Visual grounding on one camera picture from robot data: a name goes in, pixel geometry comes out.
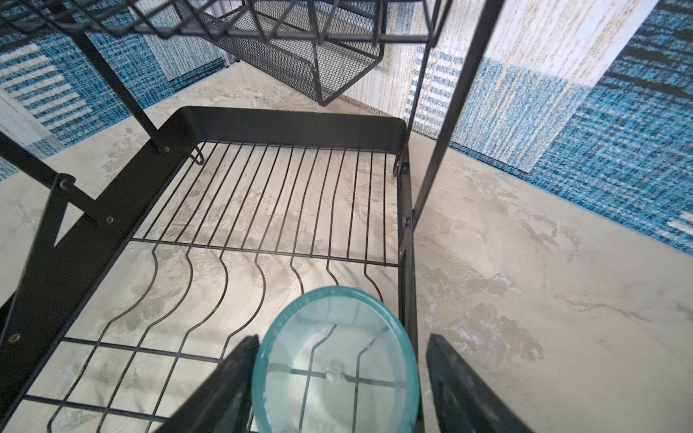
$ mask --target wall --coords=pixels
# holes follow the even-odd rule
[[[140,7],[146,10],[153,4]],[[111,20],[127,24],[132,14],[124,12]],[[161,41],[101,34],[89,38],[142,107],[225,66],[220,50],[198,38]],[[0,45],[5,43],[11,39],[0,39]],[[41,158],[129,115],[87,58],[62,34],[35,39],[0,55],[0,129]],[[0,180],[15,172],[14,166],[0,159]]]
[[[415,123],[425,135],[441,127],[481,6],[454,2],[431,52]],[[691,8],[506,1],[451,147],[692,253]],[[411,5],[390,9],[391,29],[421,22]],[[422,55],[389,47],[346,95],[407,118]]]

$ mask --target upper wire basket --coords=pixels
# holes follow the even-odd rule
[[[144,10],[141,0],[2,0],[0,1],[0,37],[7,40],[21,40],[28,36],[36,37],[44,33],[61,31],[67,35],[78,35],[84,32],[107,33],[122,37],[131,33],[156,35],[168,39],[175,35],[200,36],[209,41],[222,37],[251,37],[269,42],[272,39],[312,40],[319,44],[325,41],[334,42],[402,42],[422,44],[432,42],[435,45],[445,18],[450,10],[450,0],[446,0],[441,11],[442,0],[435,0],[432,11],[427,1],[411,0],[423,8],[426,21],[426,32],[423,34],[383,33],[381,23],[387,11],[387,0],[340,1],[340,0],[282,0],[247,1],[237,9],[235,19],[225,21],[219,26],[209,19],[214,15],[212,10],[222,0],[162,0],[154,8]],[[280,3],[281,13],[273,28],[263,29],[261,10],[263,3]],[[187,9],[187,14],[180,22],[172,24],[165,19],[177,6]],[[283,25],[296,7],[309,10],[323,10],[320,14],[310,13],[309,29],[286,29]],[[130,10],[132,18],[124,24],[122,19],[114,19]],[[362,15],[373,21],[370,28],[345,28],[335,25],[341,12],[347,11]],[[251,28],[239,28],[234,24],[243,16],[251,18]]]

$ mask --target white striped pattern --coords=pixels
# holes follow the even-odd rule
[[[673,227],[676,230],[681,230],[681,231],[688,233],[691,236],[693,236],[693,214],[688,213],[688,212],[683,212],[678,216],[678,218],[680,220],[677,220],[677,219],[669,220],[669,222],[667,223],[667,226]]]
[[[7,63],[11,60],[24,57],[25,55],[33,54],[36,51],[39,51],[39,46],[36,44],[29,44],[27,46],[17,48],[16,50],[11,51],[9,53],[0,55],[0,63]]]
[[[50,109],[53,109],[53,108],[58,107],[59,105],[65,104],[69,100],[73,100],[73,99],[79,98],[79,97],[80,96],[78,94],[72,92],[71,94],[67,94],[67,95],[63,96],[62,98],[58,98],[56,100],[52,100],[51,102],[49,102],[47,104],[40,105],[40,106],[36,107],[35,109],[30,110],[29,112],[31,114],[34,114],[34,115],[42,113],[42,112],[47,112]]]
[[[27,60],[22,63],[14,64],[11,67],[5,68],[5,69],[0,69],[0,78],[6,77],[6,76],[11,76],[13,74],[16,74],[19,71],[23,71],[24,69],[31,69],[34,68],[40,64],[44,64],[48,62],[48,58],[45,55],[40,55],[36,58],[33,58],[31,60]]]
[[[63,81],[64,79],[65,79],[65,77],[63,77],[62,75],[56,75],[54,77],[46,78],[45,80],[35,82],[31,86],[26,86],[26,87],[23,87],[19,90],[16,90],[16,91],[10,93],[10,95],[14,98],[18,98],[22,95],[29,94],[35,90],[43,89],[44,87],[48,87],[48,86],[57,84],[57,83]]]
[[[81,109],[80,111],[74,112],[73,114],[70,114],[69,116],[67,116],[67,117],[65,117],[65,118],[63,118],[63,119],[60,119],[60,120],[57,121],[57,122],[54,122],[54,123],[51,123],[50,125],[47,125],[46,127],[47,127],[49,130],[54,130],[55,128],[57,128],[57,127],[59,127],[59,126],[63,126],[65,123],[72,122],[72,121],[75,120],[76,118],[79,118],[79,117],[84,116],[85,114],[91,113],[91,111],[92,111],[92,110],[91,110],[90,107]]]
[[[56,87],[55,89],[45,91],[42,94],[38,94],[36,96],[32,96],[31,98],[24,99],[24,100],[22,100],[21,103],[24,104],[24,106],[31,105],[31,104],[39,102],[40,100],[50,98],[51,96],[59,95],[59,94],[66,92],[70,89],[72,89],[71,85],[62,85],[62,86]]]
[[[57,70],[58,69],[53,65],[47,66],[45,68],[37,69],[36,71],[32,71],[30,73],[27,73],[24,76],[13,78],[12,80],[5,81],[4,83],[0,84],[0,87],[2,87],[3,89],[7,89],[9,87],[16,86],[16,85],[21,84],[25,81],[32,80],[32,79],[40,77],[42,75],[46,75],[47,73],[55,72]]]

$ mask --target metal mesh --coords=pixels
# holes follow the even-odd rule
[[[202,36],[217,40],[221,37],[253,37],[264,40],[265,36],[258,31],[259,25],[254,22],[252,28],[238,30],[233,28],[215,28],[203,14],[210,13],[220,0],[186,0],[183,2],[189,11],[189,16],[180,23],[172,24],[160,20],[170,12],[177,0],[161,0],[155,7],[143,9],[138,5],[139,0],[0,0],[0,37],[5,37],[6,43],[13,39],[26,39],[27,36],[43,35],[55,30],[68,35],[77,35],[85,31],[107,33],[121,37],[128,33],[145,33],[167,39],[173,35]],[[428,6],[425,1],[412,1],[421,5],[428,16]],[[291,0],[266,1],[256,0],[243,5],[243,8],[253,15],[257,12],[267,13],[269,10],[278,12],[271,15],[280,19],[284,10],[289,8],[315,9],[315,16],[305,15],[298,21],[289,19],[287,22],[298,25],[303,31],[297,34],[280,32],[273,35],[279,39],[312,39],[324,41],[326,35],[330,40],[340,42],[366,42],[371,45],[378,43],[377,31],[373,30],[374,20],[380,21],[387,9],[386,0],[344,1],[337,0]],[[131,15],[126,22],[113,21],[112,17],[129,12]],[[391,34],[388,42],[425,43],[433,37],[432,29],[424,35]]]
[[[327,7],[316,10],[317,22],[324,23],[332,7],[327,3],[320,3]],[[264,1],[257,3],[256,11],[258,23],[266,34],[273,31],[297,33],[310,30],[309,11],[305,5],[297,4],[285,13],[286,2]],[[346,30],[364,28],[361,26],[368,23],[363,16],[343,12],[335,12],[334,26]],[[181,10],[180,13],[185,18],[184,14],[189,12]],[[228,24],[239,30],[256,28],[254,18],[244,8],[227,15],[223,21],[211,15],[206,15],[204,19],[205,24],[212,29],[224,28]],[[367,42],[318,44],[312,40],[271,39],[269,44],[264,44],[249,37],[223,37],[214,43],[316,100],[320,105],[326,105],[339,96],[382,59],[380,47]]]

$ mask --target dish rack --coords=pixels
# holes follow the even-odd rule
[[[185,20],[191,13],[175,4],[178,15]],[[202,15],[208,27],[252,31],[256,23],[246,5],[216,18]],[[366,75],[383,59],[385,45],[380,42],[341,42],[326,40],[326,29],[339,33],[371,33],[374,29],[374,2],[344,2],[332,5],[324,1],[298,3],[293,1],[258,1],[254,4],[257,22],[267,35],[267,43],[251,37],[220,37],[211,42],[241,60],[270,74],[281,82],[327,105]],[[380,31],[384,31],[387,14],[383,13]],[[319,29],[318,41],[277,39],[277,33],[309,32]]]
[[[378,24],[384,0],[369,4],[376,19],[367,33],[334,27],[353,2],[271,1],[282,7],[272,14],[248,0],[216,19],[205,13],[214,1],[167,0],[148,12],[135,0],[1,2],[6,37],[21,44],[51,31],[69,35],[150,135],[96,199],[0,135],[0,156],[50,190],[23,278],[0,310],[2,428],[254,432],[257,334],[293,297],[321,285],[378,297],[418,354],[413,233],[503,1],[484,5],[415,204],[407,143],[450,2],[436,0],[431,13],[419,2],[428,32],[395,35]],[[109,20],[126,8],[133,22]],[[182,10],[181,22],[154,24],[167,8]],[[309,30],[291,28],[296,8],[326,19],[318,26],[311,12]],[[380,56],[386,42],[426,48],[408,123],[183,107],[156,128],[85,32],[199,36],[239,53],[284,42],[368,45]],[[340,91],[321,83],[324,101]],[[59,237],[68,204],[83,215]],[[442,431],[528,431],[442,337],[431,337],[427,361]],[[412,429],[423,431],[421,405]]]

